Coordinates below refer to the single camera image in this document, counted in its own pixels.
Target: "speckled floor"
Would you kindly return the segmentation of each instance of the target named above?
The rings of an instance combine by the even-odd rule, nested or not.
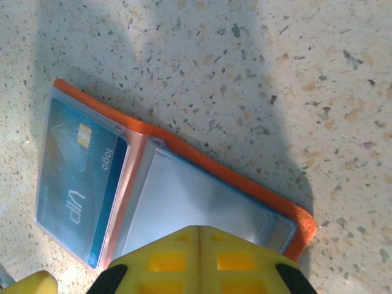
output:
[[[0,263],[94,279],[34,224],[56,77],[314,214],[319,293],[392,293],[389,0],[0,1]]]

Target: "card chip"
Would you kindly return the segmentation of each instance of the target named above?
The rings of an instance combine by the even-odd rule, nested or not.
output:
[[[90,139],[91,139],[91,129],[84,124],[79,124],[78,139],[77,139],[78,143],[85,148],[89,148]]]

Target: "yellow plastic part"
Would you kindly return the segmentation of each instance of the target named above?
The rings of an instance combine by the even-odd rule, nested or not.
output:
[[[290,294],[275,269],[295,262],[213,227],[190,226],[110,264],[128,266],[116,294]]]
[[[1,290],[1,294],[57,294],[57,282],[47,271],[39,271]]]

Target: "orange border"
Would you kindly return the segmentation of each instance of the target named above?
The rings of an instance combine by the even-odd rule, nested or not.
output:
[[[218,162],[213,161],[211,158],[202,154],[200,151],[197,151],[175,134],[161,127],[127,116],[80,91],[62,79],[56,79],[53,86],[130,130],[165,140],[166,144],[173,152],[185,157],[195,165],[207,170],[244,193],[253,196],[283,215],[296,220],[298,223],[298,231],[284,253],[284,255],[288,258],[297,260],[302,251],[304,251],[310,240],[313,238],[316,231],[315,221],[313,217],[302,207],[299,207],[267,188],[235,173],[233,170],[219,164]]]

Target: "blue card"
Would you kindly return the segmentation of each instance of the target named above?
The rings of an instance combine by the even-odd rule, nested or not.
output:
[[[36,222],[91,267],[99,261],[128,142],[54,90]]]

